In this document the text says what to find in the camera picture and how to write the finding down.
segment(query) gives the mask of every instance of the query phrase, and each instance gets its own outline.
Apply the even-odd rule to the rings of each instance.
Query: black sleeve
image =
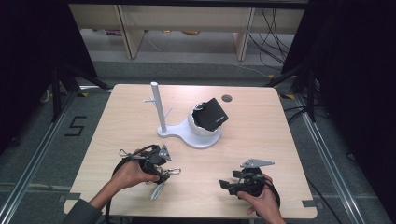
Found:
[[[63,224],[94,224],[102,215],[102,211],[79,199],[72,210],[64,218]]]

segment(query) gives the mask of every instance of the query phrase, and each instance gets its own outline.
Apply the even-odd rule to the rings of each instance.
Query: white pole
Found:
[[[157,82],[151,82],[152,93],[154,94],[155,107],[157,107],[158,118],[161,123],[161,130],[166,133],[165,116],[163,115],[163,103],[161,102],[160,91]]]

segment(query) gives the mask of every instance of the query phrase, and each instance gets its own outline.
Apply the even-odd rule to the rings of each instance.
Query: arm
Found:
[[[272,178],[266,174],[263,174],[265,178],[272,182]],[[265,186],[262,190],[262,194],[259,197],[251,196],[250,194],[239,191],[238,197],[247,201],[251,204],[251,207],[247,210],[248,214],[256,212],[264,221],[268,224],[285,224],[282,215],[280,214],[279,208],[276,203],[276,197],[273,192]]]
[[[138,161],[128,161],[111,177],[89,203],[78,200],[76,205],[65,217],[65,223],[96,223],[102,215],[101,210],[120,190],[133,187],[145,181],[158,181],[157,175],[144,173]]]

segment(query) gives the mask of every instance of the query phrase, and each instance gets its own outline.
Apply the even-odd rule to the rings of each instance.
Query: black cable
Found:
[[[315,108],[323,108],[322,104],[314,104]],[[290,118],[287,119],[288,124],[290,125],[292,122],[294,122],[300,115],[302,115],[303,113],[307,112],[307,106],[306,105],[302,105],[302,106],[295,106],[292,108],[287,108],[284,109],[283,111],[289,111],[289,110],[293,110],[293,109],[301,109],[298,112],[296,112],[294,115],[292,115]]]
[[[283,63],[283,61],[282,61],[281,59],[279,59],[278,57],[276,57],[273,53],[271,53],[271,52],[268,51],[267,49],[264,49],[264,48],[262,47],[262,45],[259,45],[259,44],[256,42],[256,40],[254,40],[253,36],[249,35],[249,37],[250,37],[250,39],[253,41],[253,43],[256,45],[256,47],[257,47],[260,51],[262,51],[262,52],[268,54],[268,56],[270,56],[271,58],[277,60],[279,63]]]
[[[268,32],[267,36],[265,37],[265,39],[263,39],[263,41],[266,43],[267,46],[269,46],[269,47],[271,47],[271,48],[273,48],[273,49],[279,50],[279,51],[280,51],[280,54],[282,55],[283,59],[285,60],[285,59],[286,59],[286,55],[285,55],[285,52],[286,52],[286,51],[283,50],[283,49],[281,48],[280,44],[283,45],[286,49],[289,49],[289,47],[287,47],[287,46],[280,40],[280,38],[277,36],[277,30],[276,30],[276,9],[273,8],[273,20],[272,20],[272,22],[271,22],[271,25],[270,25],[269,21],[267,20],[265,14],[264,14],[264,10],[263,10],[263,9],[262,9],[262,16],[264,17],[265,22],[267,23],[267,26],[268,26],[268,29],[269,29],[269,32]],[[270,44],[268,44],[268,43],[266,42],[266,40],[267,40],[269,34],[271,34],[272,37],[273,37],[273,39],[275,40],[275,42],[276,42],[276,44],[277,44],[277,48],[274,47],[274,46],[272,46],[272,45],[270,45]]]
[[[264,64],[264,66],[266,66],[266,67],[269,67],[269,68],[272,68],[272,69],[275,69],[275,70],[281,70],[280,68],[277,68],[277,67],[273,67],[273,66],[270,66],[270,65],[268,65],[268,64],[266,64],[263,60],[262,60],[262,49],[261,49],[261,47],[255,42],[255,40],[253,39],[253,37],[251,36],[251,35],[249,35],[250,36],[250,38],[253,40],[253,43],[256,45],[256,47],[259,49],[259,57],[260,57],[260,61],[262,62],[262,64]]]
[[[323,195],[320,193],[320,191],[317,189],[317,187],[315,187],[314,183],[312,183],[312,181],[308,178],[308,176],[305,176],[306,180],[308,181],[309,185],[311,185],[311,187],[317,192],[317,194],[319,195],[319,197],[321,198],[321,200],[326,203],[326,205],[329,207],[330,211],[332,212],[332,214],[334,215],[335,219],[337,219],[338,223],[342,224],[340,218],[337,216],[337,214],[335,214],[334,210],[332,209],[332,207],[329,205],[329,203],[326,201],[326,199],[323,197]]]

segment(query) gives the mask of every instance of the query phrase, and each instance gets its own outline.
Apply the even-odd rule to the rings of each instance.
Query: black device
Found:
[[[258,197],[262,194],[263,188],[268,186],[276,197],[277,206],[280,207],[279,193],[275,189],[274,184],[262,175],[260,168],[245,168],[242,171],[233,171],[233,177],[239,178],[238,183],[230,183],[225,180],[219,181],[221,188],[227,189],[230,195],[237,195],[238,191],[244,191]]]
[[[212,98],[210,101],[196,106],[192,112],[192,117],[194,118],[195,125],[211,132],[215,131],[228,119],[227,114],[221,108],[216,98]]]
[[[142,169],[143,172],[145,172],[146,174],[157,175],[160,177],[160,179],[157,182],[155,182],[156,184],[159,185],[165,182],[167,179],[169,179],[170,177],[169,174],[163,172],[163,169],[161,168],[161,165],[164,165],[166,161],[172,160],[166,145],[163,145],[163,147],[160,147],[158,145],[150,145],[138,149],[134,153],[125,153],[121,155],[122,152],[125,153],[125,151],[123,149],[120,150],[120,156],[124,158],[119,162],[119,164],[114,169],[113,175],[126,162],[139,161],[140,168]],[[111,206],[111,200],[106,205],[106,215],[105,215],[106,223],[110,223],[110,206]]]

